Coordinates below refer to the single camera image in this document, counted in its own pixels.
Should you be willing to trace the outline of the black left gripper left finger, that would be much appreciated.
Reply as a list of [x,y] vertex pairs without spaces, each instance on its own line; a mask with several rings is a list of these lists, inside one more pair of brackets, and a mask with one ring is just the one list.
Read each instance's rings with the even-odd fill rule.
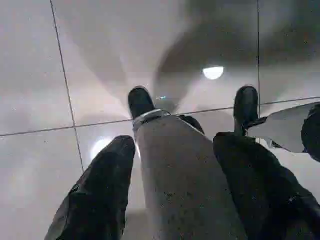
[[62,201],[45,239],[121,239],[135,153],[129,135],[117,136],[103,148]]

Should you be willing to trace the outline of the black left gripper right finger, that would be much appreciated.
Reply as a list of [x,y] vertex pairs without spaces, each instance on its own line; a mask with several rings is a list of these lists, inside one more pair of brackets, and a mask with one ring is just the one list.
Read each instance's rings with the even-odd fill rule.
[[319,203],[271,151],[232,132],[212,146],[248,239],[320,238]]

